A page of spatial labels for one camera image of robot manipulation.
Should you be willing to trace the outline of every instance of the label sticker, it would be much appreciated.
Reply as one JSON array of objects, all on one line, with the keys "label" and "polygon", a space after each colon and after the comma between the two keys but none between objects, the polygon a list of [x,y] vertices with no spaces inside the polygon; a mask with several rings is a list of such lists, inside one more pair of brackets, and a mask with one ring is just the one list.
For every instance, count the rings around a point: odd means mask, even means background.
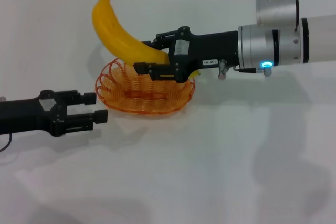
[{"label": "label sticker", "polygon": [[53,106],[55,106],[56,101],[53,98],[51,98],[51,99],[43,99],[43,100],[40,99],[40,104],[41,104],[42,108],[44,109],[44,111],[50,111],[51,108]]},{"label": "label sticker", "polygon": [[209,66],[209,65],[218,65],[218,60],[203,60],[203,65],[204,66]]},{"label": "label sticker", "polygon": [[189,41],[179,39],[175,43],[175,55],[188,55]]}]

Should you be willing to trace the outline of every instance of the blue led light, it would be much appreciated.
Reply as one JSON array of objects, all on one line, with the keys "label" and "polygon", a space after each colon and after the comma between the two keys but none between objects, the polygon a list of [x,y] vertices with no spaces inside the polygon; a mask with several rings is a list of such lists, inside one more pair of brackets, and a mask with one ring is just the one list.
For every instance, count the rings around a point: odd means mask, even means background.
[{"label": "blue led light", "polygon": [[262,63],[261,66],[262,66],[263,68],[270,68],[270,67],[273,66],[273,63],[270,62],[270,61],[266,61],[266,62]]}]

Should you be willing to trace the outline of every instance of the spiral wire bowl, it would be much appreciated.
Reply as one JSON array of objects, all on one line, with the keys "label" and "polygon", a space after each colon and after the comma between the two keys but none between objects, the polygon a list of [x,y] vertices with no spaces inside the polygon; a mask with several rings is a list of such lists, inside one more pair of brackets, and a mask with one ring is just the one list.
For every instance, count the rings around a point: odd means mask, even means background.
[{"label": "spiral wire bowl", "polygon": [[138,75],[120,59],[107,64],[96,80],[96,94],[108,108],[142,115],[169,114],[182,109],[195,92],[195,80],[186,83],[152,81]]}]

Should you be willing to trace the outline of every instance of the wire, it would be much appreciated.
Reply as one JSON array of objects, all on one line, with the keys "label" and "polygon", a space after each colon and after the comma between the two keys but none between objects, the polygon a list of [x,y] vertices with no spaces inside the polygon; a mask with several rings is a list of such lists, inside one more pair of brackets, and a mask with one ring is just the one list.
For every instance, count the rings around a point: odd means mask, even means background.
[{"label": "wire", "polygon": [[10,146],[11,143],[12,143],[12,134],[9,134],[8,143],[6,144],[5,147],[3,147],[2,149],[0,149],[0,152],[3,152],[4,150],[6,150]]}]

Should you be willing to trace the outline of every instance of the orange wire basket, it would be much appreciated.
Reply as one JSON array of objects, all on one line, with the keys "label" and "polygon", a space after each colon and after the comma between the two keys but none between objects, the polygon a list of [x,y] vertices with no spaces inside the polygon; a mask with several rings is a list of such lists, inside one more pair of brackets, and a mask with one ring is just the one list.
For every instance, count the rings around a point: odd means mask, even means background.
[{"label": "orange wire basket", "polygon": [[107,64],[96,80],[96,94],[109,108],[142,115],[169,114],[182,109],[195,92],[195,80],[186,83],[152,81],[138,75],[120,59]]}]

